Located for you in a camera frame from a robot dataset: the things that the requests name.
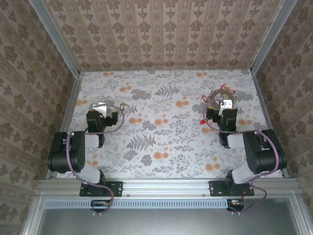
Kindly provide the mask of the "floral table cover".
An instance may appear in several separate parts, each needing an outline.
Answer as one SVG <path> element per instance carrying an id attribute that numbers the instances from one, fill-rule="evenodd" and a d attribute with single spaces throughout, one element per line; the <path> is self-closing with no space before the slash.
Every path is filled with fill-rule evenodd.
<path id="1" fill-rule="evenodd" d="M 109 178 L 222 178 L 246 161 L 242 149 L 220 145 L 215 123 L 200 125 L 203 95 L 234 90 L 237 129 L 266 129 L 248 70 L 177 70 L 83 73 L 70 130 L 86 129 L 94 103 L 124 102 L 120 129 L 104 146 L 86 151 L 87 163 Z"/>

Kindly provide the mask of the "grey sheet metal panel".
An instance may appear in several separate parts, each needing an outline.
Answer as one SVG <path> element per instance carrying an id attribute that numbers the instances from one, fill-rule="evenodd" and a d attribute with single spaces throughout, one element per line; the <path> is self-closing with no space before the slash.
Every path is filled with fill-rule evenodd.
<path id="1" fill-rule="evenodd" d="M 268 198 L 248 212 L 227 209 L 45 209 L 34 201 L 22 235 L 313 235 L 301 199 Z"/>

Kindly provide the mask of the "aluminium table edge rail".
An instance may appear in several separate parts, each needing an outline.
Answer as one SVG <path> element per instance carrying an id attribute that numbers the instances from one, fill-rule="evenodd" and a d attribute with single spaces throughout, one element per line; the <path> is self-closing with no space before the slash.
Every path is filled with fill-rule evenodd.
<path id="1" fill-rule="evenodd" d="M 257 92 L 257 95 L 258 95 L 258 98 L 259 98 L 259 102 L 260 102 L 260 105 L 261 105 L 261 108 L 262 108 L 262 111 L 263 111 L 263 114 L 264 114 L 264 118 L 265 118 L 267 127 L 269 129 L 273 129 L 273 125 L 272 125 L 272 122 L 270 120 L 270 116 L 269 116 L 269 113 L 268 113 L 268 110 L 267 110 L 267 107 L 266 107 L 266 103 L 265 103 L 265 100 L 264 100 L 264 97 L 263 97 L 260 85 L 258 83 L 257 76 L 254 73 L 251 73 L 251 75 L 252 75 L 254 86 L 255 86 L 255 89 L 256 89 L 256 92 Z"/>
<path id="2" fill-rule="evenodd" d="M 69 100 L 64 113 L 63 121 L 59 132 L 68 132 L 71 125 L 71 120 L 75 110 L 76 102 L 78 99 L 79 92 L 81 90 L 83 74 L 79 74 L 75 79 L 69 96 Z"/>

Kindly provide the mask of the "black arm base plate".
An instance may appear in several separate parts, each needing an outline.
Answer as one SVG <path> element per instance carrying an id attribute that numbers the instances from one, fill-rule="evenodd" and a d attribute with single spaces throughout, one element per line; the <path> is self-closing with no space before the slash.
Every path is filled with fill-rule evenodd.
<path id="1" fill-rule="evenodd" d="M 225 180 L 209 181 L 210 196 L 254 196 L 254 189 L 249 184 L 227 183 Z"/>
<path id="2" fill-rule="evenodd" d="M 106 181 L 105 186 L 112 190 L 114 197 L 122 196 L 122 181 Z M 110 197 L 110 193 L 107 189 L 94 187 L 83 183 L 81 184 L 79 195 L 81 197 Z"/>

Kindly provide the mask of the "thin aluminium edge rail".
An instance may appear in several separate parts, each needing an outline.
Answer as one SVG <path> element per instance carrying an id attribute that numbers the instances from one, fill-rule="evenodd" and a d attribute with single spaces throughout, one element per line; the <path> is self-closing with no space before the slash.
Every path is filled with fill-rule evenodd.
<path id="1" fill-rule="evenodd" d="M 236 70 L 248 70 L 251 71 L 250 68 L 154 68 L 154 69 L 111 69 L 111 70 L 81 70 L 81 73 L 86 72 L 127 72 L 127 71 L 217 71 L 217 70 L 227 70 L 227 71 L 236 71 Z"/>

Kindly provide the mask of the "wide aluminium base rail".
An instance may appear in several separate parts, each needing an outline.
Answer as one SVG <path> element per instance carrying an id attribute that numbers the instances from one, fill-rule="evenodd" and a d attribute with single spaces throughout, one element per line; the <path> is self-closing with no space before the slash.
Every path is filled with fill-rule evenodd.
<path id="1" fill-rule="evenodd" d="M 108 179 L 122 181 L 121 198 L 208 198 L 211 181 L 214 178 L 200 179 Z M 268 198 L 287 198 L 299 196 L 300 190 L 296 179 L 260 178 L 253 182 L 255 187 L 267 191 Z M 79 198 L 81 183 L 74 178 L 52 178 L 40 180 L 35 195 L 45 198 Z"/>

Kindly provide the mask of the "aluminium frame post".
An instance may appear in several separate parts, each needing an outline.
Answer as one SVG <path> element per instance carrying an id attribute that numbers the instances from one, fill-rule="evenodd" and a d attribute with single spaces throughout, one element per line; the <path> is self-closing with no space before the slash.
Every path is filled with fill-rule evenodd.
<path id="1" fill-rule="evenodd" d="M 282 5 L 275 16 L 273 23 L 271 24 L 267 35 L 265 36 L 254 60 L 251 63 L 250 71 L 252 75 L 255 75 L 264 59 L 266 58 L 269 50 L 273 46 L 279 33 L 281 32 L 285 22 L 296 5 L 297 0 L 284 0 Z"/>
<path id="2" fill-rule="evenodd" d="M 29 2 L 34 8 L 39 19 L 42 21 L 46 31 L 50 35 L 56 48 L 64 59 L 68 69 L 72 73 L 73 77 L 77 79 L 79 77 L 80 69 L 74 61 L 70 49 L 62 37 L 61 31 L 58 29 L 57 24 L 53 21 L 44 3 L 42 0 L 29 0 Z"/>

